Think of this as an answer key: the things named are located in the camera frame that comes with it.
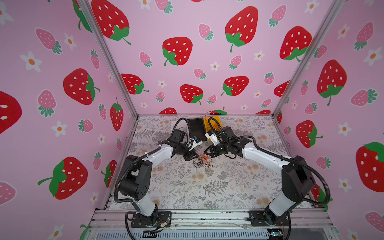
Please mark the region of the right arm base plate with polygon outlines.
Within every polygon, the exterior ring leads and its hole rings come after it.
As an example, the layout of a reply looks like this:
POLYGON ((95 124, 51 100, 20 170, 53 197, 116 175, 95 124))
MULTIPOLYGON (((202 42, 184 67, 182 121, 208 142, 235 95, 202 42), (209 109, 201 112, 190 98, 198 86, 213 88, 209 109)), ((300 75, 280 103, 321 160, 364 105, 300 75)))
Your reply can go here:
POLYGON ((289 225, 290 217, 287 213, 277 217, 273 213, 264 211, 249 211, 247 221, 251 222, 253 227, 285 227, 289 225))

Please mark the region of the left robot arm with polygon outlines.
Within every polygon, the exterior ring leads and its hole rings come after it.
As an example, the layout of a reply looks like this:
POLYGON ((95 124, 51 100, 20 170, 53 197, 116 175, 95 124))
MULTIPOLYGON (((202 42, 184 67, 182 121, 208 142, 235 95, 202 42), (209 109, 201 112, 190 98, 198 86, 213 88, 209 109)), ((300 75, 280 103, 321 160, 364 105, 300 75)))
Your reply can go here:
POLYGON ((158 221, 158 206, 148 195, 153 167, 161 162, 180 155, 186 162, 199 157, 195 147, 202 141, 192 136, 191 127, 186 118, 175 123, 168 139, 158 142, 158 147, 144 155, 126 157, 116 181, 114 201, 130 203, 136 210, 136 219, 146 226, 154 226, 158 221))

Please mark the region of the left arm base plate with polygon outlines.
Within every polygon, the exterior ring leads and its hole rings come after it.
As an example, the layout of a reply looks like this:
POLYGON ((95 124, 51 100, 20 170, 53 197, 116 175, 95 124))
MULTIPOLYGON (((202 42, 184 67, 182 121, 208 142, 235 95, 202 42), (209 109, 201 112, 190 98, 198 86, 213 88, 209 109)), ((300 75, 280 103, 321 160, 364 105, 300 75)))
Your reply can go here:
POLYGON ((130 227, 132 228, 158 228, 170 227, 172 221, 172 212, 155 212, 152 216, 146 217, 142 214, 134 214, 130 227))

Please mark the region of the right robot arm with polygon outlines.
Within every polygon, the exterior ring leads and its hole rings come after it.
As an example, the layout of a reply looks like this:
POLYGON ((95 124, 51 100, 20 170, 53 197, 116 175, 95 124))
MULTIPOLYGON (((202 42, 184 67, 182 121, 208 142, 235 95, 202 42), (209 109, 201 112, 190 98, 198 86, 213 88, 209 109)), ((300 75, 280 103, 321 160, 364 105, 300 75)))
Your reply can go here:
POLYGON ((300 156, 285 157, 260 147, 253 136, 236 136, 230 127, 211 128, 206 137, 212 144, 205 150, 211 158, 233 154, 233 159, 241 157, 255 161, 277 173, 282 180, 281 191, 264 210, 264 221, 277 225, 283 216, 288 215, 302 202, 323 207, 331 200, 331 191, 326 180, 306 160, 300 156), (325 198, 318 202, 307 198, 307 195, 319 179, 324 187, 325 198))

